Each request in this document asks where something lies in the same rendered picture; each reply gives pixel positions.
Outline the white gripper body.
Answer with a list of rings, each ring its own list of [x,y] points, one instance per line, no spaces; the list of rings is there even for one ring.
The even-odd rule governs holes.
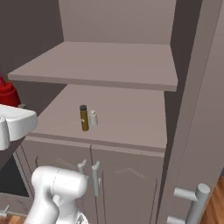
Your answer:
[[[0,116],[6,119],[11,141],[25,137],[35,130],[38,124],[37,113],[29,109],[0,104]]]

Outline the red ketchup bottle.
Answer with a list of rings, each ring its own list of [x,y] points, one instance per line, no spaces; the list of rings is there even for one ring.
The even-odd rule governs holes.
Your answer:
[[[21,104],[17,89],[3,77],[0,77],[0,104],[12,107],[18,107]]]

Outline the brown turmeric bottle black cap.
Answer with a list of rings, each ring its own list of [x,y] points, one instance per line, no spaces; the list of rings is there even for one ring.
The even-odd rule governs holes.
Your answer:
[[[80,105],[80,120],[83,131],[88,131],[88,111],[86,105]]]

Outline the white shaker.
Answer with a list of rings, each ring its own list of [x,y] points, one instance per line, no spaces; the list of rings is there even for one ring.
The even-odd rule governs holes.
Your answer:
[[[95,126],[98,124],[98,118],[97,118],[97,114],[96,111],[94,109],[91,109],[89,111],[89,123],[91,126]]]

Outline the taupe cabinet shelf board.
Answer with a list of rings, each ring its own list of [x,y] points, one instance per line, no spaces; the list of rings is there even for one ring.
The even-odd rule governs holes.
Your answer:
[[[63,42],[10,72],[9,78],[170,92],[178,85],[169,45]]]

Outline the taupe open cabinet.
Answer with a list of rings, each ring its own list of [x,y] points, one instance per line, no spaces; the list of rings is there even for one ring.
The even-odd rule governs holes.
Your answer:
[[[171,46],[176,2],[0,0],[0,72],[9,77],[63,42]],[[12,81],[22,102],[39,114],[38,127],[27,137],[165,154],[165,93],[177,89]],[[87,106],[88,131],[81,127],[80,105]],[[95,126],[89,123],[91,109]]]

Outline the taupe tall cabinet door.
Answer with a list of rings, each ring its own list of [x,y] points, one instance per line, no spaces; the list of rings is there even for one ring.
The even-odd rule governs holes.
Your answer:
[[[177,0],[171,52],[178,87],[165,93],[167,147],[156,224],[185,219],[176,188],[214,188],[224,167],[224,0]]]

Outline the taupe base cupboard door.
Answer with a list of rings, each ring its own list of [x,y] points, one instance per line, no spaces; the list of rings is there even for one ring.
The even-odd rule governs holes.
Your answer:
[[[88,176],[87,191],[77,199],[77,207],[83,212],[90,224],[97,223],[95,196],[91,178],[91,156],[89,143],[77,143],[40,137],[27,137],[22,149],[31,172],[42,165],[78,171],[78,164],[87,160],[83,173]]]
[[[156,224],[164,153],[91,146],[99,164],[98,224]]]

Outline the black oven front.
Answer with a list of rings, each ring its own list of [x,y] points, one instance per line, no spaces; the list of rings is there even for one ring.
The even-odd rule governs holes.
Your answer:
[[[29,208],[33,202],[31,171],[19,146],[0,171],[0,203]]]

